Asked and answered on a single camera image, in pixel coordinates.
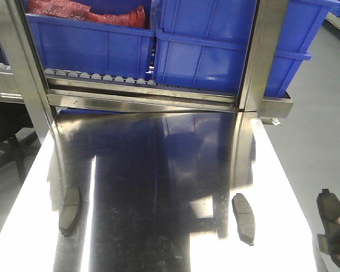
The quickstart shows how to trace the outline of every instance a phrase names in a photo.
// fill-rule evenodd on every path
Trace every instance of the storage rack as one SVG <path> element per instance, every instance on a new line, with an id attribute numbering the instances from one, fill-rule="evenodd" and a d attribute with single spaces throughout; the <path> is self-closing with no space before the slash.
<path id="1" fill-rule="evenodd" d="M 25 103 L 40 141 L 54 107 L 115 112 L 258 112 L 287 117 L 293 101 L 264 97 L 288 0 L 258 0 L 238 97 L 175 87 L 140 86 L 45 75 L 20 0 L 0 0 L 0 42 L 12 72 L 0 72 L 0 101 Z"/>
<path id="2" fill-rule="evenodd" d="M 332 13 L 328 13 L 326 20 L 328 20 L 331 24 L 333 24 L 336 28 L 340 30 L 340 18 L 335 16 Z"/>

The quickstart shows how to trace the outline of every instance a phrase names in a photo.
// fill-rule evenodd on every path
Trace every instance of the stainless steel table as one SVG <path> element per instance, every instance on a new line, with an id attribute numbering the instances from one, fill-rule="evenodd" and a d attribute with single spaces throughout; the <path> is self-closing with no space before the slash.
<path id="1" fill-rule="evenodd" d="M 73 186 L 83 207 L 64 237 Z M 0 234 L 0 271 L 319 271 L 318 256 L 254 113 L 59 115 Z"/>

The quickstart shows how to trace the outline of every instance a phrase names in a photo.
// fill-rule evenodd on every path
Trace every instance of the reflective metal surface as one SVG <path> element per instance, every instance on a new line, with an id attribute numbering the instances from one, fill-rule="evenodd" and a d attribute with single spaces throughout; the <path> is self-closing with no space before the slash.
<path id="1" fill-rule="evenodd" d="M 48 83 L 52 89 L 60 89 L 65 86 L 67 90 L 73 91 L 87 89 L 103 90 L 112 92 L 134 93 L 142 95 L 156 95 L 180 97 L 187 99 L 197 99 L 206 101 L 218 101 L 226 103 L 234 103 L 235 97 L 229 96 L 228 93 L 222 94 L 214 91 L 196 90 L 179 87 L 167 86 L 149 86 L 142 84 L 108 82 L 107 80 L 96 80 L 87 78 L 73 78 L 70 76 L 46 75 Z"/>
<path id="2" fill-rule="evenodd" d="M 258 0 L 243 82 L 236 104 L 241 110 L 260 111 L 262 107 L 262 98 L 266 90 L 287 6 L 288 0 Z"/>
<path id="3" fill-rule="evenodd" d="M 24 104 L 24 100 L 21 95 L 4 92 L 0 92 L 0 102 Z"/>
<path id="4" fill-rule="evenodd" d="M 83 209 L 58 230 L 68 188 Z M 230 199 L 252 207 L 241 242 Z M 255 113 L 59 115 L 0 234 L 0 271 L 318 271 Z"/>
<path id="5" fill-rule="evenodd" d="M 125 96 L 94 92 L 49 90 L 51 105 L 115 112 L 234 111 L 233 104 L 164 96 Z"/>
<path id="6" fill-rule="evenodd" d="M 48 88 L 20 0 L 0 0 L 0 43 L 42 142 L 55 111 L 45 97 Z"/>
<path id="7" fill-rule="evenodd" d="M 0 72 L 0 92 L 19 94 L 20 91 L 12 73 Z"/>

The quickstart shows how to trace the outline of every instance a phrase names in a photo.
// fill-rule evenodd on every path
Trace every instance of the stainless steel post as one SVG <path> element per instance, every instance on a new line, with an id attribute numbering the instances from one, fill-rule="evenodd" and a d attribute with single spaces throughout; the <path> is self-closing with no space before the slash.
<path id="1" fill-rule="evenodd" d="M 259 111 L 266 90 L 288 0 L 259 0 L 250 38 L 246 67 L 236 106 Z"/>
<path id="2" fill-rule="evenodd" d="M 0 42 L 39 140 L 43 142 L 55 111 L 46 98 L 48 84 L 20 0 L 0 0 Z"/>

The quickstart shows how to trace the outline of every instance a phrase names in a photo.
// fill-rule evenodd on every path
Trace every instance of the metal frame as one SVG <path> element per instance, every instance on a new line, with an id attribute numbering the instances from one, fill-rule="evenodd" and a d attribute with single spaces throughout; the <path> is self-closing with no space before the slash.
<path id="1" fill-rule="evenodd" d="M 20 1 L 0 0 L 0 42 L 39 140 L 43 142 L 55 111 L 45 96 L 48 85 Z"/>
<path id="2" fill-rule="evenodd" d="M 288 0 L 259 0 L 236 107 L 259 111 L 281 34 Z"/>
<path id="3" fill-rule="evenodd" d="M 14 76 L 0 72 L 0 92 L 21 94 L 41 140 L 53 106 L 121 112 L 244 111 L 287 117 L 293 101 L 264 96 L 288 0 L 258 0 L 238 98 L 181 88 L 104 83 L 44 75 L 20 0 L 0 0 L 0 41 Z M 18 101 L 0 96 L 0 101 Z"/>
<path id="4" fill-rule="evenodd" d="M 335 27 L 337 27 L 340 30 L 340 18 L 335 16 L 332 13 L 328 13 L 326 20 L 328 20 L 331 24 L 333 24 Z"/>

